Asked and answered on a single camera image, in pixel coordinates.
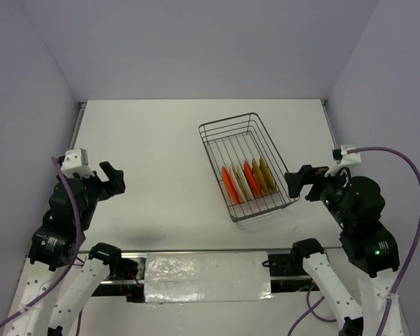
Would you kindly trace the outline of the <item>cream plate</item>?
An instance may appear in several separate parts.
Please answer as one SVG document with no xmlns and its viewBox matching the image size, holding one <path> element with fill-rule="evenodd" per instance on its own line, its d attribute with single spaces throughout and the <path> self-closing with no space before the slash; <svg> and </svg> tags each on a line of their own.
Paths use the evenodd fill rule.
<svg viewBox="0 0 420 336">
<path fill-rule="evenodd" d="M 254 196 L 251 190 L 251 187 L 249 185 L 249 182 L 246 179 L 246 176 L 244 174 L 244 170 L 242 169 L 241 165 L 237 164 L 237 178 L 239 180 L 239 185 L 242 188 L 245 198 L 248 201 L 254 200 Z"/>
<path fill-rule="evenodd" d="M 234 186 L 234 189 L 237 192 L 239 202 L 240 203 L 246 202 L 247 198 L 246 198 L 246 195 L 244 193 L 244 189 L 242 188 L 242 186 L 240 184 L 240 180 L 239 180 L 238 175 L 235 172 L 235 168 L 232 164 L 230 165 L 229 173 L 230 173 L 230 178 L 232 180 L 232 184 Z"/>
</svg>

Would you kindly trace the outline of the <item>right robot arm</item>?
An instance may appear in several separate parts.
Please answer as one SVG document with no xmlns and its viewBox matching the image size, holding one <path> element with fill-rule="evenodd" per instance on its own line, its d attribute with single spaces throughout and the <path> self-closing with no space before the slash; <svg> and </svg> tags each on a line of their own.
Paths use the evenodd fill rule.
<svg viewBox="0 0 420 336">
<path fill-rule="evenodd" d="M 356 268 L 361 302 L 350 296 L 317 239 L 295 242 L 290 266 L 314 280 L 336 317 L 340 335 L 372 335 L 384 315 L 382 300 L 390 292 L 389 281 L 396 279 L 400 266 L 398 245 L 379 220 L 385 206 L 379 185 L 365 176 L 331 175 L 328 170 L 306 164 L 284 178 L 292 197 L 310 185 L 305 199 L 321 201 L 339 225 L 342 249 Z"/>
</svg>

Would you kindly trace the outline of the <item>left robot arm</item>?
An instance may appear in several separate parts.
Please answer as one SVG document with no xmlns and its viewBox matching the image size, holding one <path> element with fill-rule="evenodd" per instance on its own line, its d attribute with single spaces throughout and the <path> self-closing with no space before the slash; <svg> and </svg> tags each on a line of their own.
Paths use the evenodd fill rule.
<svg viewBox="0 0 420 336">
<path fill-rule="evenodd" d="M 107 176 L 102 181 L 89 168 L 87 153 L 81 148 L 68 150 L 52 163 L 59 181 L 48 200 L 42 225 L 31 238 L 19 308 L 0 324 L 10 325 L 9 335 L 68 335 L 72 327 L 80 325 L 82 310 L 99 284 L 123 272 L 121 250 L 98 243 L 69 287 L 61 289 L 98 203 L 123 194 L 126 187 L 123 171 L 109 162 L 99 164 Z"/>
</svg>

